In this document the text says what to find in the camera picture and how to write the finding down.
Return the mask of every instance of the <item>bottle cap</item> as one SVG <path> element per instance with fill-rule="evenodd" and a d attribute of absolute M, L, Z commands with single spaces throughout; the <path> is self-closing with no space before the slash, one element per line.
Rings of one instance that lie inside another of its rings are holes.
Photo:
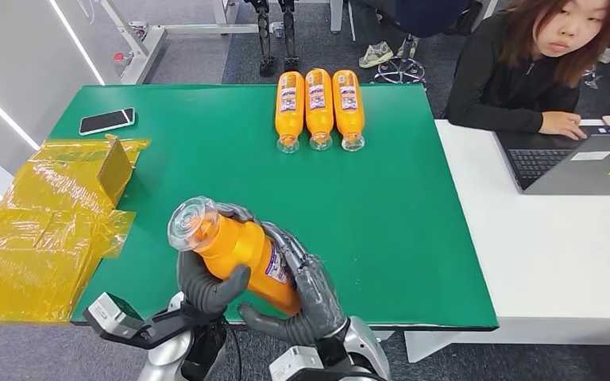
<path fill-rule="evenodd" d="M 209 198 L 189 198 L 179 205 L 167 224 L 169 245 L 185 252 L 203 248 L 218 232 L 218 211 Z"/>
<path fill-rule="evenodd" d="M 277 141 L 277 148 L 284 153 L 293 153 L 298 151 L 298 148 L 300 148 L 298 137 L 293 135 L 282 135 Z"/>
<path fill-rule="evenodd" d="M 323 151 L 330 147 L 333 141 L 328 133 L 316 133 L 310 139 L 310 146 L 317 151 Z"/>
<path fill-rule="evenodd" d="M 366 140 L 360 133 L 348 133 L 342 138 L 342 148 L 354 152 L 362 149 Z"/>

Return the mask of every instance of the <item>orange bottle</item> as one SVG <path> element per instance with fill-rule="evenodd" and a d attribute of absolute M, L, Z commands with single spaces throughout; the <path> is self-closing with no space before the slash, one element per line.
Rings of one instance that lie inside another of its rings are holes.
<path fill-rule="evenodd" d="M 359 80 L 351 70 L 340 70 L 333 78 L 335 121 L 342 134 L 342 147 L 346 151 L 358 151 L 365 145 L 361 135 L 365 119 Z"/>
<path fill-rule="evenodd" d="M 298 151 L 298 135 L 303 131 L 305 89 L 303 76 L 297 71 L 288 71 L 280 76 L 277 86 L 275 129 L 280 135 L 277 148 L 284 153 Z"/>
<path fill-rule="evenodd" d="M 286 261 L 256 223 L 223 217 L 213 201 L 199 196 L 176 208 L 167 235 L 173 248 L 195 250 L 217 278 L 228 279 L 235 266 L 246 264 L 251 268 L 250 291 L 285 314 L 299 311 Z"/>
<path fill-rule="evenodd" d="M 330 76 L 323 69 L 313 69 L 305 76 L 305 122 L 310 130 L 310 146 L 317 151 L 328 149 L 333 129 L 333 93 Z"/>

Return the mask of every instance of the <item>bottle label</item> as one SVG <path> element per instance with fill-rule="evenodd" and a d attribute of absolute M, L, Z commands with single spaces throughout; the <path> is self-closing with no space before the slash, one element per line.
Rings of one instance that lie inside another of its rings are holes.
<path fill-rule="evenodd" d="M 326 107 L 326 96 L 324 95 L 324 78 L 322 73 L 315 72 L 307 76 L 308 92 L 310 97 L 310 110 L 323 109 Z"/>
<path fill-rule="evenodd" d="M 275 245 L 272 245 L 272 255 L 265 274 L 279 283 L 286 283 L 289 279 L 286 260 L 281 252 L 278 252 Z"/>
<path fill-rule="evenodd" d="M 357 100 L 357 87 L 354 86 L 354 78 L 351 75 L 340 74 L 338 76 L 338 83 L 340 83 L 342 109 L 358 110 L 359 102 Z"/>
<path fill-rule="evenodd" d="M 280 112 L 295 111 L 295 75 L 284 76 L 280 83 L 280 88 Z"/>

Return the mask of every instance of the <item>yellow plastic wrap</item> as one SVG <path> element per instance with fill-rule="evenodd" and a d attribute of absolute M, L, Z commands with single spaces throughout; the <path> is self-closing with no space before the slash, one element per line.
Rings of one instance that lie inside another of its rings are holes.
<path fill-rule="evenodd" d="M 134 219 L 115 209 L 148 140 L 49 140 L 0 203 L 0 321 L 68 321 Z"/>

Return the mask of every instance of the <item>office chair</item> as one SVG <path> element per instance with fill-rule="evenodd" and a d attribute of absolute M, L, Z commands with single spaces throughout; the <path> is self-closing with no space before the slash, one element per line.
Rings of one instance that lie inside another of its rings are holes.
<path fill-rule="evenodd" d="M 480 12 L 479 7 L 472 7 L 476 3 L 474 0 L 397 0 L 397 8 L 402 11 L 396 20 L 391 21 L 398 30 L 407 34 L 403 54 L 378 65 L 373 82 L 426 84 L 424 66 L 411 57 L 411 47 L 419 38 L 432 37 L 451 29 L 455 21 L 458 25 L 472 25 L 470 19 L 475 20 Z"/>
<path fill-rule="evenodd" d="M 371 83 L 421 83 L 426 86 L 424 66 L 411 56 L 411 50 L 415 42 L 415 37 L 408 33 L 403 41 L 401 56 L 395 56 L 389 61 L 377 65 L 377 73 Z"/>

